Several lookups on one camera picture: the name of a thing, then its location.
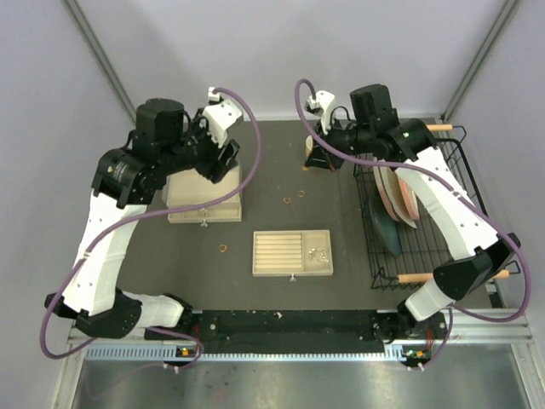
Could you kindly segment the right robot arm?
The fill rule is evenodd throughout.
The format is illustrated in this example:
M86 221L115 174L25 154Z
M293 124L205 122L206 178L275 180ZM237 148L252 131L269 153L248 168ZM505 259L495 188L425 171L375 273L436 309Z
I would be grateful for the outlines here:
M450 260L398 306L397 324L407 337L417 337L429 320L492 279L513 257L520 243L477 208L452 175L437 139L418 118L400 120L387 86L372 84L351 92L355 120L343 127L335 117L336 98L313 89L306 101L295 92L300 118L313 138L308 167L334 170L349 161L390 169L416 194L447 244Z

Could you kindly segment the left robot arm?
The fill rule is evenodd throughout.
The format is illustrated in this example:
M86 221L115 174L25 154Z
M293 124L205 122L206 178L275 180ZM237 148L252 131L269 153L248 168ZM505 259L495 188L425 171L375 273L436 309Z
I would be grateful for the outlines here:
M46 297L53 314L74 320L89 337L119 339L148 327L163 327L178 338L191 332L188 304L172 295L122 291L118 275L135 218L146 213L169 176L195 170L217 183L234 167L239 145L228 140L227 131L242 118L238 107L221 96L211 96L194 116L170 99L149 99L137 108L128 140L98 162L75 261L78 271L59 297Z

